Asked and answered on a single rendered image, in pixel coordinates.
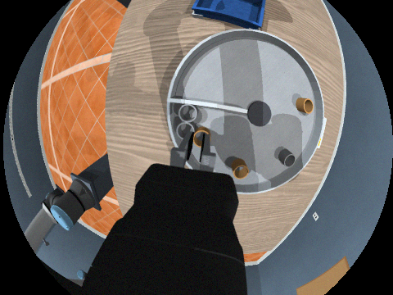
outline blue box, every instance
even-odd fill
[[[264,20],[266,0],[196,0],[195,14],[257,30]]]

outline black circle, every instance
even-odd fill
[[[265,102],[256,101],[248,107],[247,117],[253,125],[265,126],[269,123],[272,112]]]

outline blue bin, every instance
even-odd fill
[[[195,14],[257,30],[264,20],[266,0],[196,0]]]

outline blue-gray floor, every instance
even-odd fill
[[[247,266],[249,295],[295,295],[296,288],[315,279],[344,256],[351,268],[356,261],[355,269],[363,270],[356,271],[356,279],[351,279],[354,273],[351,269],[344,280],[359,284],[363,279],[363,284],[371,286],[373,282],[370,276],[377,278],[373,276],[377,273],[374,270],[380,270],[378,267],[382,268],[382,262],[386,259],[383,255],[386,244],[383,239],[375,238],[375,235],[379,233],[379,236],[387,236],[381,229],[386,224],[386,217],[385,221],[379,218],[391,177],[391,115],[381,79],[366,47],[346,20],[329,3],[325,3],[337,28],[346,64],[346,116],[341,141],[325,184],[304,219],[270,256],[259,265]],[[47,43],[65,7],[37,37],[15,82],[12,116],[14,138],[20,167],[32,193],[30,198],[16,169],[8,110],[4,125],[4,167],[16,215],[16,220],[10,222],[17,230],[21,229],[19,240],[25,244],[23,252],[19,248],[11,250],[12,255],[17,254],[18,257],[13,268],[21,277],[31,276],[38,271],[32,262],[29,267],[20,264],[20,261],[30,261],[34,255],[23,232],[41,208],[40,203],[46,193],[53,190],[38,140],[37,104],[31,98],[37,95],[39,72]],[[381,62],[377,64],[378,69],[383,66]],[[317,221],[312,217],[314,212],[319,215]],[[370,243],[374,247],[369,246],[368,242],[372,235]],[[41,247],[38,258],[64,277],[77,279],[76,271],[88,270],[103,239],[77,224],[72,232],[55,226],[47,236],[47,241],[50,245]],[[358,262],[366,244],[366,252]],[[39,264],[36,267],[44,271]],[[30,287],[43,291],[42,285],[38,280]]]

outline gray circular tray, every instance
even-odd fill
[[[296,109],[297,98],[308,98],[314,110]],[[267,125],[253,125],[247,116],[255,101],[271,111]],[[167,117],[171,139],[178,147],[179,108],[197,109],[193,129],[211,132],[216,154],[214,172],[233,177],[238,193],[262,193],[293,179],[314,155],[323,132],[323,98],[307,61],[283,40],[252,29],[232,29],[197,44],[182,60],[169,87]],[[283,165],[279,152],[295,156]],[[194,145],[186,165],[199,169],[201,149]],[[232,162],[243,159],[249,175],[233,176]]]

